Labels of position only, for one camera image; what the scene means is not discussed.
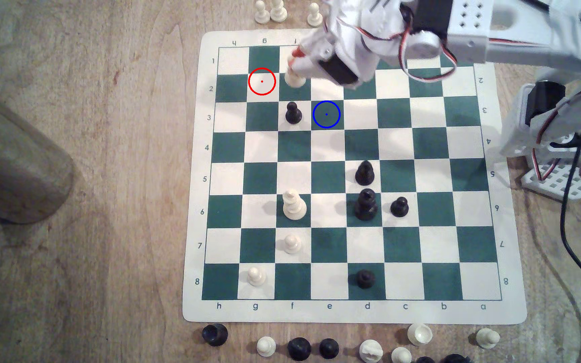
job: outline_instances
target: black chess piece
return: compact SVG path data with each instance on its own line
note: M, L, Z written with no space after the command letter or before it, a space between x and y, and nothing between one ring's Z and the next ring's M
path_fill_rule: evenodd
M362 189L358 200L353 205L353 214L357 219L368 221L372 220L377 212L376 193L369 188Z
M288 342L287 348L288 355L291 356L291 359L297 362L306 360L309 358L309 355L311 355L311 343L302 337L292 339Z
M369 270L360 270L356 274L356 283L360 289L368 289L376 283L376 275Z
M340 352L340 345L334 339L326 338L319 343L319 355L324 359L334 359Z
M286 105L286 121L295 125L302 120L302 111L297 108L297 103L289 102Z
M210 324L203 328L201 336L206 343L213 347L218 347L228 340L228 329L223 324Z
M391 203L391 207L389 208L391 214L394 216L401 218L408 215L409 205L408 199L404 196L399 196L393 203Z
M367 160L362 161L356 170L356 182L361 186L368 186L374 180L373 166Z

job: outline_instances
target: red circle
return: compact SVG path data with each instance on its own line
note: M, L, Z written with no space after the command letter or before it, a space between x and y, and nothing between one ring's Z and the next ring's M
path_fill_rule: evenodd
M270 74L272 75L272 79L273 79L272 88L270 89L270 91L268 91L268 92L266 92L266 93L258 93L258 92L255 92L255 90L253 89L253 87L250 85L250 77L252 77L252 76L253 76L254 72L257 72L257 71L258 71L258 70L260 70L260 69L265 69L265 70L269 71L269 72L270 72ZM251 90L251 91L252 91L254 94L258 94L258 95L267 95L267 94L271 93L271 92L272 92L272 90L274 90L274 89L275 89L275 86L277 86L277 78L275 78L275 74L274 74L274 73L272 73L272 70L270 70L270 69L268 69L268 68L264 68L264 67L257 68L256 70L253 70L253 71L250 73L250 76L248 76L248 87L250 88L250 90Z

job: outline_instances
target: chessboard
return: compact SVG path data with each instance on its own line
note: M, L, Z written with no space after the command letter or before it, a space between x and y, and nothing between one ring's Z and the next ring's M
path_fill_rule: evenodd
M207 33L201 42L183 316L218 322L518 324L521 260L492 64L419 83L381 62L355 90L284 81L312 30ZM409 60L417 76L452 64ZM302 120L291 125L286 105ZM368 160L379 211L353 215ZM288 219L295 189L308 211ZM402 218L390 212L407 198ZM283 250L286 235L302 241ZM250 285L248 269L266 273ZM354 275L375 274L361 289Z

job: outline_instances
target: wooden table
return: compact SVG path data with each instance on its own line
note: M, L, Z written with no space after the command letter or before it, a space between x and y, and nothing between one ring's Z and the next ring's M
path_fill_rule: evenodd
M308 4L289 0L288 20L266 27L306 27ZM259 357L263 335L333 337L338 361L355 362L367 338L386 351L407 344L406 325L242 323L226 324L228 343L211 348L204 324L182 317L199 45L212 30L261 28L253 15L250 1L0 1L0 97L77 168L51 218L0 222L0 362L290 360ZM532 73L500 65L498 75L505 114ZM524 192L524 170L511 161L528 319L493 327L502 342L488 351L468 342L477 326L432 326L432 343L409 346L415 357L581 362L581 272L561 246L560 204ZM581 257L581 201L567 224Z

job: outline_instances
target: black cable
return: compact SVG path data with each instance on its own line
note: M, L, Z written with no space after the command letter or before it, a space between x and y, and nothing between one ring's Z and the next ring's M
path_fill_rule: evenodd
M569 189L571 188L571 182L573 181L573 175L575 174L575 169L577 169L577 162L580 159L581 153L581 145L578 146L577 150L575 151L575 157L573 158L573 164L571 165L571 171L569 172L568 180L566 181L566 187L564 187L564 197L561 199L561 214L560 214L560 235L561 235L561 243L564 244L564 248L566 248L566 252L568 252L569 256L575 261L577 266L581 270L581 261L569 246L569 242L566 240L566 207L569 202Z

